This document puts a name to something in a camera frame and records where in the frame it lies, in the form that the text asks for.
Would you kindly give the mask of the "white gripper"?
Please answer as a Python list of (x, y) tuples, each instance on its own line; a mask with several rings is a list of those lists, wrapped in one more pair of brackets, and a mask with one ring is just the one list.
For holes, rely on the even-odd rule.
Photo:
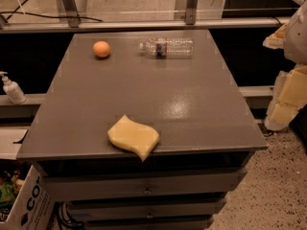
[(266, 129), (282, 130), (307, 104), (307, 1), (289, 23), (283, 24), (268, 36), (263, 45), (283, 49), (285, 58), (298, 63), (289, 73), (280, 71), (273, 87), (272, 100), (264, 121)]

